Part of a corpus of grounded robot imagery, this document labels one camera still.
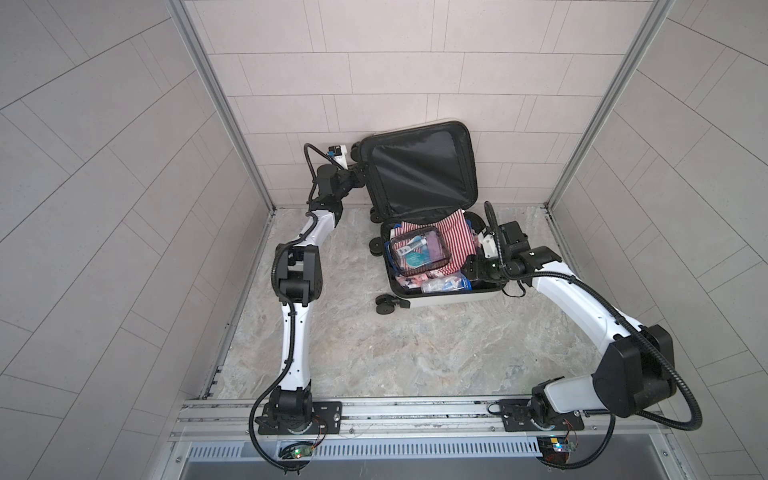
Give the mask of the clear toiletry pouch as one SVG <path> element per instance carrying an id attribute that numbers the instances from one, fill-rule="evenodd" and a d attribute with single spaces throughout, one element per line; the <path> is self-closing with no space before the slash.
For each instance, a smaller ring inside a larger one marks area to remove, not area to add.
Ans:
<path id="1" fill-rule="evenodd" d="M 390 239 L 390 263 L 397 275 L 414 276 L 447 266 L 452 254 L 435 226 L 420 227 Z"/>

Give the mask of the clear bottle blue lid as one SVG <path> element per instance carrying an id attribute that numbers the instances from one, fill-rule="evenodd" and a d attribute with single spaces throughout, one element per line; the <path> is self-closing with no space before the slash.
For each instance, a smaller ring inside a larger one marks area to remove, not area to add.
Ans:
<path id="1" fill-rule="evenodd" d="M 431 278 L 421 283 L 421 291 L 425 294 L 471 291 L 471 282 L 462 274 L 454 273 L 447 276 Z"/>

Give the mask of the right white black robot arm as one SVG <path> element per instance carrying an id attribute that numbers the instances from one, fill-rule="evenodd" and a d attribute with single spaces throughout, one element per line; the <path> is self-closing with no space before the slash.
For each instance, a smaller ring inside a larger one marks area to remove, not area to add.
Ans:
<path id="1" fill-rule="evenodd" d="M 580 279 L 552 249 L 533 248 L 515 222 L 500 224 L 484 204 L 496 248 L 498 276 L 520 292 L 536 290 L 558 306 L 593 342 L 601 355 L 590 375 L 560 377 L 531 391 L 529 418 L 541 430 L 553 429 L 566 414 L 593 411 L 608 416 L 605 436 L 586 458 L 571 462 L 564 453 L 543 455 L 540 463 L 567 471 L 595 462 L 607 449 L 618 419 L 639 416 L 665 427 L 696 431 L 704 421 L 692 389 L 674 363 L 674 342 L 660 326 L 647 327 L 625 315 Z"/>

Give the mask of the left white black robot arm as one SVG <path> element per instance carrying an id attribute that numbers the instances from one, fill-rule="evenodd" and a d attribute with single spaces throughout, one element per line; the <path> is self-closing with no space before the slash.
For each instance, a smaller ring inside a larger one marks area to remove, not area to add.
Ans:
<path id="1" fill-rule="evenodd" d="M 276 247 L 270 284 L 282 311 L 283 346 L 277 378 L 257 397 L 249 412 L 247 427 L 252 446 L 270 466 L 287 474 L 300 473 L 309 463 L 319 442 L 296 442 L 286 454 L 270 455 L 259 443 L 258 429 L 276 434 L 281 429 L 303 433 L 318 428 L 322 440 L 329 427 L 314 414 L 309 372 L 309 327 L 313 302 L 323 287 L 320 246 L 337 227 L 343 199 L 364 186 L 361 170 L 349 165 L 346 145 L 324 150 L 311 143 L 303 146 L 312 185 L 307 198 L 307 223 L 298 236 Z"/>

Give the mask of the red white striped garment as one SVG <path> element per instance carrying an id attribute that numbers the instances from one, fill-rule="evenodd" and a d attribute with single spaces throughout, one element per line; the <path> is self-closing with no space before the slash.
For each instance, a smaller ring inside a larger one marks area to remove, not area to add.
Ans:
<path id="1" fill-rule="evenodd" d="M 464 211 L 459 209 L 440 220 L 439 222 L 419 225 L 409 222 L 401 222 L 392 230 L 393 237 L 405 232 L 424 227 L 435 226 L 442 233 L 452 254 L 450 263 L 438 270 L 444 275 L 451 275 L 461 270 L 468 256 L 476 254 L 476 235 L 470 228 L 464 216 Z"/>

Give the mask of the pink navy shark garment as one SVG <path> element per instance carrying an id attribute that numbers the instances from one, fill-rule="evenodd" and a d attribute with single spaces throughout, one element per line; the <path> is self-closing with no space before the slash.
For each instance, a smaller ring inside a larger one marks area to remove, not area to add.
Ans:
<path id="1" fill-rule="evenodd" d="M 411 276 L 400 275 L 396 277 L 396 281 L 403 288 L 421 290 L 420 286 L 423 281 L 431 278 L 442 277 L 442 276 L 447 276 L 447 275 L 444 275 L 439 271 L 428 271 L 425 273 L 420 273 L 420 274 L 411 275 Z"/>

